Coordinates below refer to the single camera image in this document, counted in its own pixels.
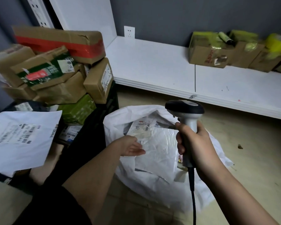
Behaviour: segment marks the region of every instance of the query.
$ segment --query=forearm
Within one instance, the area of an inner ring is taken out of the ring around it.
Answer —
[[[207,185],[229,224],[278,224],[227,168],[210,177]]]
[[[94,221],[104,203],[120,155],[117,147],[109,145],[63,184],[83,207],[91,221]]]

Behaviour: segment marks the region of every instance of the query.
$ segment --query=floor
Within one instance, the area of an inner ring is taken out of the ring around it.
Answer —
[[[175,97],[120,86],[120,107],[164,105]],[[204,104],[201,121],[219,140],[234,162],[231,173],[281,224],[281,121]],[[31,197],[0,183],[0,224],[11,224]],[[104,206],[94,225],[192,224],[192,212],[183,214],[152,203],[113,178]],[[228,224],[216,201],[197,214],[198,225]]]

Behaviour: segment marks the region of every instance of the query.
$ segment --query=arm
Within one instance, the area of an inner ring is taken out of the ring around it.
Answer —
[[[72,174],[63,184],[86,211],[94,218],[101,210],[120,156],[145,154],[136,137],[124,136],[109,144],[96,157]]]
[[[277,225],[278,223],[233,177],[219,159],[209,134],[198,121],[198,132],[176,123],[179,154],[185,152],[180,133],[186,135],[192,146],[192,156],[199,177],[207,184],[229,224]]]

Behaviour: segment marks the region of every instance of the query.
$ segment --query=black sleeve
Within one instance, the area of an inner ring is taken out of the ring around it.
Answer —
[[[83,208],[62,186],[42,187],[14,223],[92,224]]]

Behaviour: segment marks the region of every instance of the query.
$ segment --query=black cord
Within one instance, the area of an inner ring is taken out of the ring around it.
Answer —
[[[195,203],[195,169],[188,167],[189,186],[191,189],[191,199],[193,201],[193,225],[196,225],[196,203]]]

